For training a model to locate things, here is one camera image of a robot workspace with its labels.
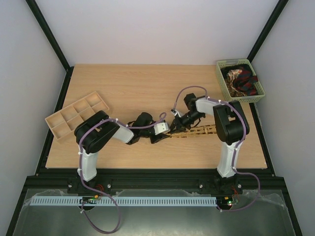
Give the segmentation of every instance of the green basket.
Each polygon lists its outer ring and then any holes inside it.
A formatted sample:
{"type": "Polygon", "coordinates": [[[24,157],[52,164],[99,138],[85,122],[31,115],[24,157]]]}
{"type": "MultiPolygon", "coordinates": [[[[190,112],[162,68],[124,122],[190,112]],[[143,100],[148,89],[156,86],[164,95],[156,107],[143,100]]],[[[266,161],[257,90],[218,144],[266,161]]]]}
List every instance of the green basket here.
{"type": "Polygon", "coordinates": [[[258,102],[262,97],[265,96],[265,91],[262,88],[259,81],[254,84],[254,86],[256,87],[256,89],[258,91],[258,95],[244,96],[244,97],[231,97],[231,95],[227,89],[226,83],[224,81],[223,75],[221,73],[221,69],[224,67],[227,67],[227,66],[238,65],[238,64],[249,65],[250,68],[252,69],[253,75],[256,75],[254,69],[252,68],[250,61],[247,59],[232,59],[232,60],[219,60],[219,61],[217,61],[216,75],[217,75],[218,82],[220,84],[224,99],[226,101],[237,100],[239,102],[258,102]]]}

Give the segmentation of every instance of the wooden tabletop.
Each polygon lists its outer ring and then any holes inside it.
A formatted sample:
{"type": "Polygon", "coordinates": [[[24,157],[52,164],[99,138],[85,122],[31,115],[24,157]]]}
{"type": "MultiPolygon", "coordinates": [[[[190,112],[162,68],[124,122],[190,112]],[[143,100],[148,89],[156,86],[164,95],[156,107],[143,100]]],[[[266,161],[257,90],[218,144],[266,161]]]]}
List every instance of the wooden tabletop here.
{"type": "MultiPolygon", "coordinates": [[[[223,99],[215,66],[209,65],[94,65],[74,67],[64,107],[97,91],[110,108],[110,116],[123,123],[135,120],[141,112],[150,113],[155,120],[167,112],[166,121],[174,119],[172,109],[178,92],[187,86],[199,85],[212,98],[223,99]]],[[[199,88],[182,93],[177,110],[186,113],[183,98],[194,92],[204,95],[199,88]]],[[[249,104],[242,103],[250,125],[239,153],[238,168],[267,168],[249,104]]],[[[200,125],[214,124],[207,115],[200,125]]],[[[98,168],[216,168],[221,153],[221,142],[216,134],[193,138],[168,138],[154,145],[141,138],[133,145],[111,139],[99,152],[98,168]]],[[[77,168],[78,146],[74,135],[62,144],[53,140],[47,168],[77,168]]]]}

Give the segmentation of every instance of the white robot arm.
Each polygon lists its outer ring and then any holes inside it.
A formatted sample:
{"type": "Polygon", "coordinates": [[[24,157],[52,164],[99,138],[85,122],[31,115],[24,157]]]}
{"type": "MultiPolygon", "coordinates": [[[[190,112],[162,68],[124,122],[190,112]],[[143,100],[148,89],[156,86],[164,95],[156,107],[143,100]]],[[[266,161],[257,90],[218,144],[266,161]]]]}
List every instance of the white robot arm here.
{"type": "MultiPolygon", "coordinates": [[[[74,131],[77,143],[80,142],[82,136],[94,125],[98,124],[101,120],[108,119],[109,116],[100,111],[91,118],[87,119],[84,123],[80,124],[74,131]]],[[[137,126],[145,126],[153,122],[152,117],[148,113],[142,113],[134,122],[137,126]]],[[[82,173],[83,180],[90,181],[96,174],[96,162],[98,152],[111,138],[118,139],[126,144],[134,144],[140,137],[150,137],[151,143],[158,142],[165,138],[163,132],[169,131],[169,126],[166,122],[157,123],[151,128],[145,129],[145,132],[131,131],[129,128],[121,125],[119,122],[107,122],[99,127],[99,131],[93,130],[83,141],[82,152],[82,173]]]]}
{"type": "MultiPolygon", "coordinates": [[[[237,163],[239,148],[242,145],[239,141],[243,136],[243,126],[236,114],[226,105],[217,101],[207,99],[205,97],[197,98],[193,93],[188,94],[184,101],[189,109],[186,114],[181,114],[179,111],[173,110],[175,119],[171,124],[171,133],[190,129],[197,119],[204,118],[205,114],[215,117],[217,135],[222,141],[222,150],[220,163],[217,171],[221,177],[232,177],[235,175],[233,167],[237,163]]],[[[243,109],[238,101],[229,103],[243,118],[246,126],[246,134],[249,133],[249,125],[244,115],[243,109]]]]}

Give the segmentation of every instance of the white wall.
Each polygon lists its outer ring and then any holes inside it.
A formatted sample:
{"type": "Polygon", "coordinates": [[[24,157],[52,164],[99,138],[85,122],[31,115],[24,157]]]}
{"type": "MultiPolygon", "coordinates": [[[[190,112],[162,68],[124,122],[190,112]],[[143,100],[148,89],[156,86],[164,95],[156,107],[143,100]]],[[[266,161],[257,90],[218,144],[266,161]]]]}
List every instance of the white wall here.
{"type": "Polygon", "coordinates": [[[246,58],[278,0],[37,0],[75,63],[246,58]]]}
{"type": "Polygon", "coordinates": [[[258,104],[276,174],[285,178],[303,235],[315,219],[315,1],[291,0],[253,61],[258,104]]]}
{"type": "Polygon", "coordinates": [[[24,0],[0,0],[0,235],[34,175],[65,71],[24,0]]]}

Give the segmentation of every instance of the wooden tray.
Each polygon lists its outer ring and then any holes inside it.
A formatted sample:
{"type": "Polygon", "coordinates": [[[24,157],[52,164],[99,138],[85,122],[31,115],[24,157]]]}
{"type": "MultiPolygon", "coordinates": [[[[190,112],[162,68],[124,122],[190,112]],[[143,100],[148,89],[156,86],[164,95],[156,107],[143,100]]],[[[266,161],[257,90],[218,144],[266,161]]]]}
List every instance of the wooden tray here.
{"type": "Polygon", "coordinates": [[[75,128],[98,111],[109,110],[106,103],[95,91],[84,98],[62,108],[45,119],[55,139],[60,142],[70,137],[75,128]]]}

